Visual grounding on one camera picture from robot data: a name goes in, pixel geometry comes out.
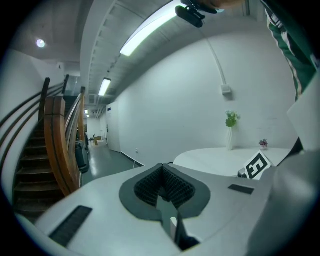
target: green plant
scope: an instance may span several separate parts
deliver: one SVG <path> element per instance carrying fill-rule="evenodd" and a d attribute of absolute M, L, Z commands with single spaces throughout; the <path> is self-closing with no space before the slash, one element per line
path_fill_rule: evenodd
<path fill-rule="evenodd" d="M 240 115 L 235 111 L 226 111 L 227 119 L 225 120 L 225 124 L 227 127 L 234 127 L 237 123 L 237 120 L 240 120 Z"/>

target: cable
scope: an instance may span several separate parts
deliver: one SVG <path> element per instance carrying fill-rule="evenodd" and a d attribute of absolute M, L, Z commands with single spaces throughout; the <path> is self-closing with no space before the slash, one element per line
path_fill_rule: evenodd
<path fill-rule="evenodd" d="M 134 169 L 134 168 L 135 168 L 136 159 L 137 159 L 137 152 L 135 152 L 135 157 L 134 157 L 134 162 L 133 162 L 133 168 L 132 168 L 132 169 Z"/>
<path fill-rule="evenodd" d="M 222 80 L 222 84 L 225 86 L 225 85 L 227 84 L 227 82 L 226 82 L 226 77 L 225 77 L 224 71 L 222 70 L 222 67 L 221 67 L 220 61 L 219 61 L 219 59 L 218 59 L 218 56 L 217 56 L 214 48 L 212 47 L 209 39 L 206 37 L 205 33 L 203 33 L 201 29 L 199 29 L 198 31 L 200 31 L 201 35 L 202 35 L 203 38 L 207 41 L 207 43 L 208 43 L 208 45 L 209 45 L 209 47 L 210 47 L 210 49 L 211 49 L 212 55 L 213 55 L 213 57 L 214 57 L 214 60 L 215 60 L 215 62 L 216 62 L 216 65 L 217 65 L 218 70 L 219 70 L 219 73 L 220 73 L 220 77 L 221 77 L 221 80 Z"/>

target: camera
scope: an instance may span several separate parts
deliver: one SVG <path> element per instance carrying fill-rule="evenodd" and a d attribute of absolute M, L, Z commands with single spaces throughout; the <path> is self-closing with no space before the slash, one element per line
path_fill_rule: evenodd
<path fill-rule="evenodd" d="M 198 10 L 211 14 L 217 13 L 214 9 L 209 9 L 205 5 L 198 4 L 196 0 L 181 0 L 181 3 L 185 4 L 186 7 L 177 6 L 175 8 L 176 15 L 196 28 L 201 28 L 204 25 L 203 20 L 206 17 L 199 13 Z"/>

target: wooden handrail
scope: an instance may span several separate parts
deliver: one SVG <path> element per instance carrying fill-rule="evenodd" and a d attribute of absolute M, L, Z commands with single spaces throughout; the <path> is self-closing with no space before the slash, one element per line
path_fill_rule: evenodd
<path fill-rule="evenodd" d="M 65 133 L 65 100 L 62 96 L 48 97 L 44 112 L 44 136 L 50 165 L 65 196 L 79 188 L 80 171 L 76 163 L 75 145 L 68 152 Z M 79 117 L 75 112 L 73 119 Z"/>
<path fill-rule="evenodd" d="M 85 88 L 81 88 L 81 94 L 66 118 L 66 102 L 62 96 L 48 97 L 45 102 L 45 145 L 53 174 L 65 196 L 77 190 L 80 184 L 75 147 L 79 119 L 83 119 L 84 100 Z"/>

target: green and white cloth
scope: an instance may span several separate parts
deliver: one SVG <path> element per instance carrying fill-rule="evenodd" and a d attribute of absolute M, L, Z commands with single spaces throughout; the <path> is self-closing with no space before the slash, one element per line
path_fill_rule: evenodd
<path fill-rule="evenodd" d="M 316 69 L 275 14 L 267 8 L 265 12 L 267 26 L 290 66 L 296 91 L 295 100 L 297 101 L 309 85 Z"/>

